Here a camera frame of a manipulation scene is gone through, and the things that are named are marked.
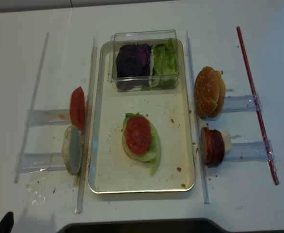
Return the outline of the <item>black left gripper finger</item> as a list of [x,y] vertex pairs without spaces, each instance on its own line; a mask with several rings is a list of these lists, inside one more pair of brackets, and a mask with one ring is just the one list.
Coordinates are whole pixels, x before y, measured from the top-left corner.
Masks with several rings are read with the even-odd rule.
[[11,233],[14,226],[14,213],[9,211],[0,221],[0,233]]

